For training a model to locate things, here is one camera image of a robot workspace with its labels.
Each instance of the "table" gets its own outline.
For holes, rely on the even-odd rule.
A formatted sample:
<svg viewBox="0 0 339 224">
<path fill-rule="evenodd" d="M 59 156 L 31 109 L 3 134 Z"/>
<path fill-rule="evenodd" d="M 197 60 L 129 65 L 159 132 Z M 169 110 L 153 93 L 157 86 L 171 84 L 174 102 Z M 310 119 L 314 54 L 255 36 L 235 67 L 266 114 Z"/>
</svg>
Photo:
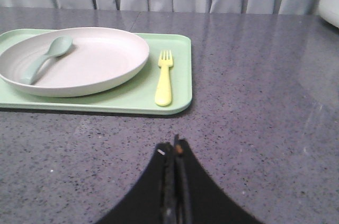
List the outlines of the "table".
<svg viewBox="0 0 339 224">
<path fill-rule="evenodd" d="M 192 104 L 168 117 L 1 109 L 2 223 L 94 223 L 177 133 L 264 223 L 338 223 L 339 29 L 310 15 L 0 8 L 0 33 L 80 26 L 188 36 Z"/>
</svg>

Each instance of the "yellow fork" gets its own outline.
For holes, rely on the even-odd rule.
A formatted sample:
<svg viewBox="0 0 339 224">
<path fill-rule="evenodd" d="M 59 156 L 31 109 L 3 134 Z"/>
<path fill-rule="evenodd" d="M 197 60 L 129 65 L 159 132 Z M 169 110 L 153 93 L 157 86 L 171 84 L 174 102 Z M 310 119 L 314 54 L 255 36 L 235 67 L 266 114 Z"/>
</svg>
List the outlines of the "yellow fork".
<svg viewBox="0 0 339 224">
<path fill-rule="evenodd" d="M 173 66 L 173 57 L 170 50 L 160 52 L 158 65 L 160 67 L 160 77 L 154 100 L 159 106 L 167 106 L 172 102 L 170 67 Z"/>
</svg>

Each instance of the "white plate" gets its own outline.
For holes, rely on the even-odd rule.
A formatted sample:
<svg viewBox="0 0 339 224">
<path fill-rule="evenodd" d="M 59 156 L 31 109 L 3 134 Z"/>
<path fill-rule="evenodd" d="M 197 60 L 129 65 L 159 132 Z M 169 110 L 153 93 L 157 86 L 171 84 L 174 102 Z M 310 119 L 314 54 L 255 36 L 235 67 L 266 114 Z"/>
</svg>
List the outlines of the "white plate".
<svg viewBox="0 0 339 224">
<path fill-rule="evenodd" d="M 62 35 L 73 38 L 70 52 L 48 60 L 34 85 L 19 83 L 28 65 Z M 130 32 L 96 27 L 62 29 L 29 38 L 4 51 L 0 55 L 0 77 L 34 95 L 82 96 L 128 81 L 143 68 L 148 56 L 147 42 Z"/>
</svg>

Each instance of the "gray countertop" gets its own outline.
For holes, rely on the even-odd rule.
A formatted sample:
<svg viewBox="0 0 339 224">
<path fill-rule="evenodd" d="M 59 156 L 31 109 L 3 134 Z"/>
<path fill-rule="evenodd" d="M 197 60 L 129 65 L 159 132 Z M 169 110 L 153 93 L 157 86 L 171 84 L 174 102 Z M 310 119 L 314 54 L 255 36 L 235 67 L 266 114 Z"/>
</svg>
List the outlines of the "gray countertop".
<svg viewBox="0 0 339 224">
<path fill-rule="evenodd" d="M 339 29 L 317 16 L 0 8 L 0 33 L 79 26 L 189 37 L 192 104 L 168 117 L 1 109 L 1 223 L 94 223 L 176 133 L 264 223 L 338 223 Z"/>
</svg>

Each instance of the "spoon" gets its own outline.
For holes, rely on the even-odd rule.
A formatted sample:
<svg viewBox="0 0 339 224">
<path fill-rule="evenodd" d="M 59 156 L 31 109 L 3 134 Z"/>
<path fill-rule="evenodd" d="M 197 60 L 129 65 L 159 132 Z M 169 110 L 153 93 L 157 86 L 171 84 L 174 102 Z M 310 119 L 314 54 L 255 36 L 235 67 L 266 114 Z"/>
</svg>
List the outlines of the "spoon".
<svg viewBox="0 0 339 224">
<path fill-rule="evenodd" d="M 29 67 L 24 71 L 20 78 L 20 83 L 31 85 L 35 81 L 35 76 L 45 61 L 52 57 L 64 55 L 72 45 L 72 38 L 70 36 L 60 36 L 54 39 L 47 53 L 38 57 L 33 61 Z"/>
</svg>

